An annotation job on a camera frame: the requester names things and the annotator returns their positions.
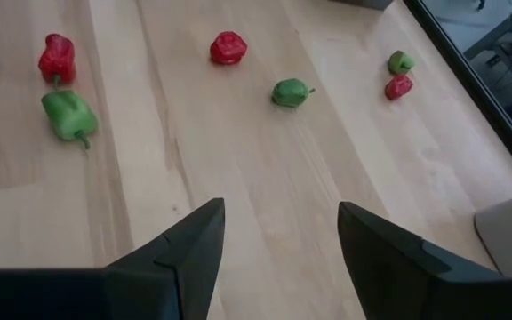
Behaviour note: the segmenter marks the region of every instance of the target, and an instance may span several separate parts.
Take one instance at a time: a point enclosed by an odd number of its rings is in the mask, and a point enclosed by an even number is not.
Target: bell pepper
[[[39,59],[39,69],[47,83],[70,84],[75,79],[75,46],[66,37],[50,34],[45,38],[46,48]]]
[[[211,44],[211,59],[219,64],[240,62],[248,50],[248,44],[233,31],[221,32]]]
[[[55,91],[41,99],[44,112],[51,120],[56,135],[63,140],[81,140],[85,148],[90,148],[87,135],[98,127],[98,119],[88,104],[76,93]]]
[[[395,76],[385,87],[384,93],[389,100],[396,100],[408,93],[413,86],[408,76]]]
[[[283,80],[274,87],[274,91],[272,91],[272,101],[279,106],[296,108],[315,90],[316,89],[309,90],[299,79]]]
[[[405,75],[415,64],[411,56],[399,50],[388,59],[388,71],[393,75]]]

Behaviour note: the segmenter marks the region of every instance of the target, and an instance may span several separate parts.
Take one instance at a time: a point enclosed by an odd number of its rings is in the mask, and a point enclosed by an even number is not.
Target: light wood surface
[[[220,68],[226,29],[249,51]],[[88,152],[39,101],[51,32],[100,118]],[[388,102],[397,49],[414,88]],[[316,88],[295,112],[269,102],[288,77]],[[512,158],[401,1],[0,0],[0,268],[103,266],[216,196],[211,319],[360,319],[338,202],[491,267],[472,217],[512,197]]]

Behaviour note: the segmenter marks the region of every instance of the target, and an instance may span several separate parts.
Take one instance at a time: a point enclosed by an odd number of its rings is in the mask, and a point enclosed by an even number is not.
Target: pepper stem
[[[88,137],[86,137],[86,135],[84,134],[84,132],[82,132],[82,131],[76,132],[76,133],[75,133],[75,137],[76,137],[77,139],[80,139],[80,140],[83,142],[83,144],[84,144],[84,148],[85,148],[86,150],[88,150],[88,149],[90,148],[90,141],[88,141]]]
[[[60,84],[60,76],[53,75],[52,76],[52,87],[54,88],[54,91],[59,90],[59,84]]]

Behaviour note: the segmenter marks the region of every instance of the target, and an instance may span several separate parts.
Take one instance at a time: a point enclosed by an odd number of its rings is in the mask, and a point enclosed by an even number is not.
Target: red bell pepper
[[[75,46],[66,37],[50,34],[45,40],[46,49],[44,49],[41,59],[39,59],[39,69],[47,83],[70,84],[75,79]]]
[[[248,45],[233,31],[224,31],[211,44],[211,59],[219,64],[231,65],[240,62]]]
[[[408,93],[412,86],[412,80],[408,76],[395,76],[384,88],[384,93],[389,100],[396,100]]]

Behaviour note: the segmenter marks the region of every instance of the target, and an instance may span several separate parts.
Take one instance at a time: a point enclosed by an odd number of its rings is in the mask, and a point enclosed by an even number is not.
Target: wooden table
[[[225,29],[249,44],[239,66],[208,60]],[[51,32],[100,118],[88,152],[39,101]],[[397,49],[414,89],[388,102]],[[316,88],[296,112],[269,101],[288,77]],[[512,197],[512,158],[401,1],[0,0],[0,268],[108,264],[215,196],[211,319],[357,319],[338,202],[490,267],[472,214]]]

